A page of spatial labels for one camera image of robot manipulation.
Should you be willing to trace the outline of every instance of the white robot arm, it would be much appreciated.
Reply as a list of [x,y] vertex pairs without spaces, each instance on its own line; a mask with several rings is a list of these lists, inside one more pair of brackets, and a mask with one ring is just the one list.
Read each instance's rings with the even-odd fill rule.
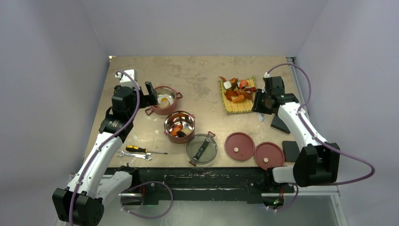
[[287,125],[301,150],[293,166],[268,169],[272,179],[276,183],[294,183],[301,187],[335,182],[340,154],[328,150],[320,143],[329,144],[336,149],[339,149],[338,145],[328,143],[311,125],[304,115],[304,110],[298,111],[299,101],[294,94],[285,93],[281,77],[264,77],[263,80],[265,88],[256,91],[252,111],[277,114]]
[[101,123],[94,147],[67,187],[57,188],[53,193],[53,203],[62,221],[73,220],[76,225],[97,225],[104,207],[132,186],[132,175],[123,171],[116,172],[104,184],[100,184],[100,181],[112,157],[132,130],[133,117],[138,108],[156,105],[158,101],[150,82],[145,83],[148,95],[143,95],[141,89],[133,85],[134,70],[119,71],[116,77],[120,79],[120,85],[114,88],[112,106]]

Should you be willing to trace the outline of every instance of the yellow mat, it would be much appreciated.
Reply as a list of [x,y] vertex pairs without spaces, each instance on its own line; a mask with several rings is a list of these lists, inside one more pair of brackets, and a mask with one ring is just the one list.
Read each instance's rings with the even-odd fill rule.
[[[245,79],[248,81],[248,87],[256,87],[256,82],[255,82],[255,77],[252,77],[250,79]],[[226,113],[248,113],[251,112],[252,110],[252,105],[254,104],[251,100],[245,99],[243,103],[234,103],[226,98],[224,93],[226,90],[223,87],[223,82],[219,82],[219,89],[220,89],[220,97],[222,98],[222,103],[223,103],[223,108],[224,112]]]

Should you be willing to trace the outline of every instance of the screwdriver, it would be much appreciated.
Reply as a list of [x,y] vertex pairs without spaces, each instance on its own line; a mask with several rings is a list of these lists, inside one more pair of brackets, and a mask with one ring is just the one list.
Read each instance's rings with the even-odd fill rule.
[[140,148],[133,145],[126,146],[126,151],[128,152],[143,152],[143,153],[158,153],[158,154],[167,154],[166,152],[156,152],[156,151],[148,151],[147,149]]

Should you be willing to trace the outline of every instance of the white wall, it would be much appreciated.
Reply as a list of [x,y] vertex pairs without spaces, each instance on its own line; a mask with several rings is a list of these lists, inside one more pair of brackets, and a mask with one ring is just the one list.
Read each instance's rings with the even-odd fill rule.
[[81,165],[107,55],[78,0],[0,1],[0,222],[54,225]]
[[[351,226],[399,222],[398,10],[394,0],[330,0],[296,59],[311,78],[312,123],[376,167],[370,179],[339,187]],[[368,172],[341,157],[338,180]]]
[[296,56],[326,2],[82,0],[116,56]]

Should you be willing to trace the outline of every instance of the pot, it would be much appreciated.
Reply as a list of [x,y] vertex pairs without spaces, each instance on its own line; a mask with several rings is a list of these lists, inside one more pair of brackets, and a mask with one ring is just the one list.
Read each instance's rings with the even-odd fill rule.
[[[174,90],[168,86],[158,86],[154,90],[157,94],[158,105],[150,106],[150,108],[147,108],[145,110],[145,113],[147,115],[150,115],[153,112],[155,112],[156,114],[159,114],[159,115],[171,114],[177,108],[177,100],[180,98],[183,98],[183,95],[180,92],[176,92],[176,90]],[[164,98],[169,100],[170,106],[165,107],[165,108],[159,108],[159,104],[161,103],[162,99],[164,99]]]
[[[175,137],[171,135],[172,129],[176,125],[183,125],[184,128],[191,129],[191,132],[187,134],[185,137]],[[194,135],[195,130],[195,116],[185,112],[185,111],[176,111],[168,115],[164,122],[164,133],[168,139],[176,144],[185,144],[188,140]]]

